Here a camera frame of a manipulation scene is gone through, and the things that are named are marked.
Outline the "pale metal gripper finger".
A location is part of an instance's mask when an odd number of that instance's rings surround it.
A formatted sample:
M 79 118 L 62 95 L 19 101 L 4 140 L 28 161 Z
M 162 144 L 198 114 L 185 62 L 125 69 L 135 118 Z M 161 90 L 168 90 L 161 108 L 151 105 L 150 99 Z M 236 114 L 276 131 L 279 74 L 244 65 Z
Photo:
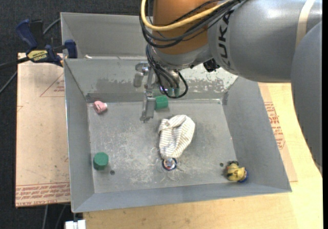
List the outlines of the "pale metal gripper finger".
M 148 118 L 154 117 L 154 111 L 156 106 L 156 98 L 155 97 L 148 97 Z
M 140 120 L 142 122 L 147 122 L 148 121 L 148 97 L 144 96 L 143 97 L 143 102 L 142 102 L 142 113 L 141 113 L 141 117 Z

